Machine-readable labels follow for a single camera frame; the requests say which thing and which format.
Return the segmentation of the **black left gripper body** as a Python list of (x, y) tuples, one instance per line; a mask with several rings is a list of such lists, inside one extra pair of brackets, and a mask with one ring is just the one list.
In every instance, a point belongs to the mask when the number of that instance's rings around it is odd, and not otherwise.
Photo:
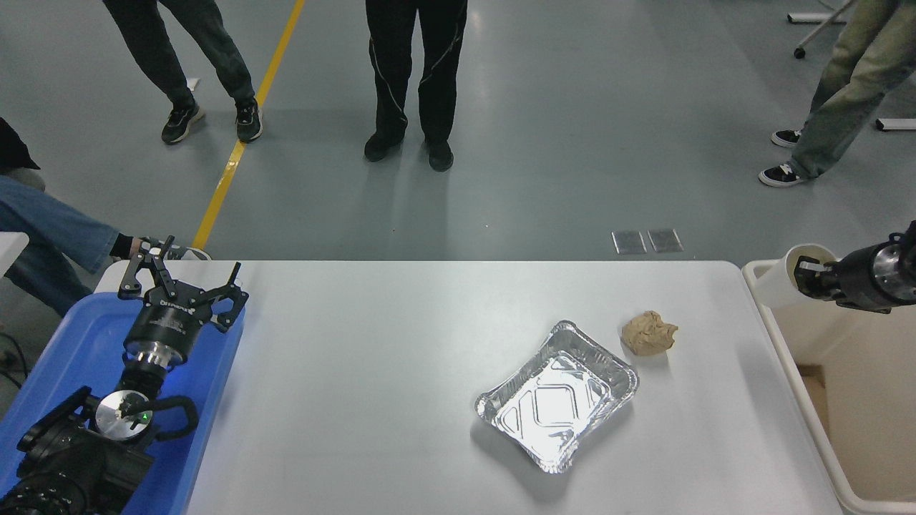
[(176, 296), (158, 287), (144, 294), (144, 305), (125, 338), (127, 354), (170, 348), (173, 356), (188, 356), (212, 309), (199, 304), (204, 290), (176, 283)]

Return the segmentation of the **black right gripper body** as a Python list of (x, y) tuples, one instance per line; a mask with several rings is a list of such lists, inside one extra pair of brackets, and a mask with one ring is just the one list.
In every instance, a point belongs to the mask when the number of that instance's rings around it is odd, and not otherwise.
[(856, 250), (825, 264), (822, 283), (828, 298), (838, 306), (864, 312), (887, 312), (885, 299), (874, 283), (874, 257), (881, 247)]

